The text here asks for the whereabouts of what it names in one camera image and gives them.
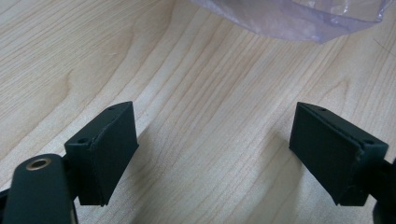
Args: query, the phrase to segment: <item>wooden table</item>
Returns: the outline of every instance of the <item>wooden table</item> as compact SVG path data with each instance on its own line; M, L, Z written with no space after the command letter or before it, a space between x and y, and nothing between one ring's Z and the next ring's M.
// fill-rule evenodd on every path
M187 0L0 4L0 186L109 105L133 101L140 148L109 206L80 223L372 223L289 150L298 101L396 157L396 7L324 45L254 35Z

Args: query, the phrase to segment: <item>transparent plastic bag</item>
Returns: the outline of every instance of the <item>transparent plastic bag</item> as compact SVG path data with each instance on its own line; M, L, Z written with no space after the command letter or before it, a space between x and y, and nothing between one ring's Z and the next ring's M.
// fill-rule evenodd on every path
M324 43L382 21L396 0L191 0L259 34Z

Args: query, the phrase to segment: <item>wood grain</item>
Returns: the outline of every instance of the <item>wood grain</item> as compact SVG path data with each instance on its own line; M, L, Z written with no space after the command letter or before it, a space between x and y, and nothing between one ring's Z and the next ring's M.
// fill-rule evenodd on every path
M104 108L134 101L140 148L80 223L372 223L288 150L296 102L396 157L396 7L324 45L254 35L189 1L0 2L0 187Z

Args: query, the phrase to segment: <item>black plastic part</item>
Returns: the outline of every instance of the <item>black plastic part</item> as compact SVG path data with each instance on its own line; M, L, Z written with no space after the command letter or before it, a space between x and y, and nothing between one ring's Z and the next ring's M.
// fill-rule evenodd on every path
M78 173L76 169L70 167L70 161L67 155L64 155L64 171L67 178L67 186L69 187L69 194L71 199L74 201L78 196L78 188L80 184L78 183Z
M373 211L374 224L396 224L396 214L376 203Z
M363 206L366 177L380 169L388 145L325 108L298 103L290 149L336 204Z
M138 148L132 102L105 109L64 146L80 203L108 204Z
M383 211L396 216L396 160L393 164L387 161L367 175L365 188L373 195Z
M0 223L3 222L9 189L0 192Z
M44 154L15 169L4 224L77 223L62 157Z

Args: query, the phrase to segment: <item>metal grommet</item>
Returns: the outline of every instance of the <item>metal grommet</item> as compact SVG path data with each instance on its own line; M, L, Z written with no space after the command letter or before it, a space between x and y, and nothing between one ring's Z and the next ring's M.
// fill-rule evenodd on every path
M35 171L50 165L50 158L40 158L26 165L26 170Z

